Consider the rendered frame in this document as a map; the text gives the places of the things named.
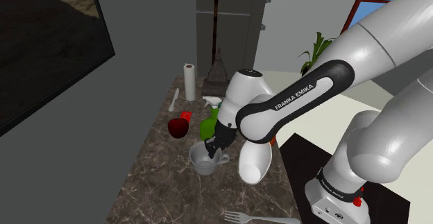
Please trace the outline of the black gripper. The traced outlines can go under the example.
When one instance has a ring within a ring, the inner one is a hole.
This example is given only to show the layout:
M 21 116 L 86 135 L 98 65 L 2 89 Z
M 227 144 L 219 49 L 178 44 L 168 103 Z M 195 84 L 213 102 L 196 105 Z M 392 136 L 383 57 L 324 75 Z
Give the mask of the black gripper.
M 225 149 L 237 138 L 237 129 L 231 128 L 231 123 L 228 126 L 217 121 L 214 128 L 214 139 L 207 138 L 204 140 L 205 148 L 208 151 L 208 156 L 213 159 L 219 149 Z

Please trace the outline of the white mug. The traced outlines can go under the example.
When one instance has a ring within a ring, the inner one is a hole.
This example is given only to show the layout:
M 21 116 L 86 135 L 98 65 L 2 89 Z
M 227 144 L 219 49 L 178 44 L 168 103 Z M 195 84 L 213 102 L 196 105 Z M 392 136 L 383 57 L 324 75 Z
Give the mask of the white mug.
M 219 165 L 229 162 L 230 156 L 218 149 L 214 157 L 211 158 L 208 155 L 205 142 L 199 141 L 189 149 L 189 159 L 195 172 L 199 175 L 211 175 L 218 169 Z

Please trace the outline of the green spray bottle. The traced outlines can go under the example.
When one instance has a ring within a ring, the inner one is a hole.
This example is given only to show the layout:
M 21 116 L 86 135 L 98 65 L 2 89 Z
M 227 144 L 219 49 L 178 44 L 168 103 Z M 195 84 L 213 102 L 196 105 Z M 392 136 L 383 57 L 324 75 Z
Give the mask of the green spray bottle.
M 215 96 L 203 96 L 202 99 L 206 101 L 205 106 L 210 105 L 210 117 L 202 120 L 200 123 L 200 137 L 202 140 L 205 140 L 214 135 L 214 128 L 218 121 L 217 116 L 222 99 Z

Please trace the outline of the red apple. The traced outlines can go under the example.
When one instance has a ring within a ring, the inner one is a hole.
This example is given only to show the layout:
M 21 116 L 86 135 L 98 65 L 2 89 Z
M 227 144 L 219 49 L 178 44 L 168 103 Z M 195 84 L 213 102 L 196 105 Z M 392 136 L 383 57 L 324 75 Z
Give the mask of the red apple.
M 167 124 L 167 128 L 173 138 L 180 139 L 188 133 L 189 122 L 185 118 L 171 119 Z

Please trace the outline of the white oval vase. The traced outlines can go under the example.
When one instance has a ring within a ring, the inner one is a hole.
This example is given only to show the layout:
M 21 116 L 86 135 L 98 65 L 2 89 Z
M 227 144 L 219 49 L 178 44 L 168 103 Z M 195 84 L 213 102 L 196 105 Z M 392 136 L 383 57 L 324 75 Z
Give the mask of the white oval vase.
M 257 184 L 266 175 L 272 161 L 270 143 L 245 141 L 239 154 L 238 172 L 246 184 Z

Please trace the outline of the white plastic knife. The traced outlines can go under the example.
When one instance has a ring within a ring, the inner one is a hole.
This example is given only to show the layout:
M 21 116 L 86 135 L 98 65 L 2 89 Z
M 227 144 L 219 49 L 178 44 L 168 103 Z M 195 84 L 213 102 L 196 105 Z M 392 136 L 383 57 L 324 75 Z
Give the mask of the white plastic knife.
M 180 93 L 179 88 L 176 88 L 176 90 L 174 92 L 174 95 L 173 95 L 173 98 L 172 98 L 172 101 L 171 101 L 171 104 L 170 104 L 169 109 L 168 109 L 169 112 L 173 112 L 174 111 L 175 103 L 176 103 L 176 100 L 177 100 L 177 98 L 179 96 L 179 93 Z

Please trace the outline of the white paper towel roll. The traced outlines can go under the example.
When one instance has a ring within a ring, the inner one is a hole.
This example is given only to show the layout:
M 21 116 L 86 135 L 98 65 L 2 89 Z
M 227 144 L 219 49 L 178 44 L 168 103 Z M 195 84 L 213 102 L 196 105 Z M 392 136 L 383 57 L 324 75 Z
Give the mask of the white paper towel roll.
M 185 82 L 185 98 L 187 101 L 196 99 L 196 72 L 193 64 L 185 63 L 183 67 L 184 82 Z

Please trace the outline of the silver fork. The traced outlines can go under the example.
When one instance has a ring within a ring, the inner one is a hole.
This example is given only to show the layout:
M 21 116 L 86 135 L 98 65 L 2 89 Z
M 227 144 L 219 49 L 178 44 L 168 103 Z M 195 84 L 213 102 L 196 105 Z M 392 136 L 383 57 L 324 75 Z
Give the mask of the silver fork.
M 242 212 L 224 211 L 224 219 L 237 224 L 246 224 L 251 220 L 270 221 L 282 224 L 301 224 L 297 218 L 249 216 Z

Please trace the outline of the black robot stand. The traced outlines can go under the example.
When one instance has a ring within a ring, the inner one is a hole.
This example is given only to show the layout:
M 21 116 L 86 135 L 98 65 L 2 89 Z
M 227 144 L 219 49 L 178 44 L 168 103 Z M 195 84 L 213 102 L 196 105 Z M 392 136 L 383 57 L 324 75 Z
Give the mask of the black robot stand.
M 305 196 L 305 184 L 314 178 L 331 154 L 293 134 L 281 147 L 294 199 L 303 224 L 327 224 L 315 216 Z M 410 202 L 381 184 L 364 185 L 364 202 L 368 204 L 371 224 L 408 224 Z

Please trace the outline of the grey refrigerator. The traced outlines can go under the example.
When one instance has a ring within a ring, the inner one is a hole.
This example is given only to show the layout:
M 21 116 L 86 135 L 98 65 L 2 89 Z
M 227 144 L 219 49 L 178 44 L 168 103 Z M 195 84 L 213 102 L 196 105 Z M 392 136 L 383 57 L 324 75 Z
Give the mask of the grey refrigerator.
M 196 0 L 197 73 L 206 77 L 212 48 L 221 50 L 228 77 L 252 69 L 266 0 Z

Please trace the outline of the green potted plant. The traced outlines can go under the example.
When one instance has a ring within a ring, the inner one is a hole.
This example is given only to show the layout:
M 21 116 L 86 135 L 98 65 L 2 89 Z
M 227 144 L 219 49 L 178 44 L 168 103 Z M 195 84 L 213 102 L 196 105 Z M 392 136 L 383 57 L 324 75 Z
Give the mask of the green potted plant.
M 321 32 L 317 32 L 316 33 L 316 41 L 315 43 L 313 43 L 313 50 L 312 52 L 309 51 L 304 51 L 302 52 L 298 57 L 302 56 L 303 54 L 307 54 L 308 55 L 308 61 L 306 61 L 301 70 L 300 70 L 300 74 L 301 76 L 304 76 L 311 68 L 312 66 L 316 63 L 316 61 L 318 60 L 319 56 L 322 54 L 322 52 L 329 46 L 331 45 L 331 43 L 333 43 L 333 41 L 335 40 L 334 37 L 331 38 L 324 38 Z

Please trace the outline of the large black-framed wall picture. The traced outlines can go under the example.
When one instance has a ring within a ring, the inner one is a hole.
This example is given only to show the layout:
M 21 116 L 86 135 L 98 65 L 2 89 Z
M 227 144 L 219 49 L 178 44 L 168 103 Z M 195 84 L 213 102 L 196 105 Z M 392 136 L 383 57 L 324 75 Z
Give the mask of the large black-framed wall picture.
M 0 137 L 113 56 L 99 0 L 0 0 Z

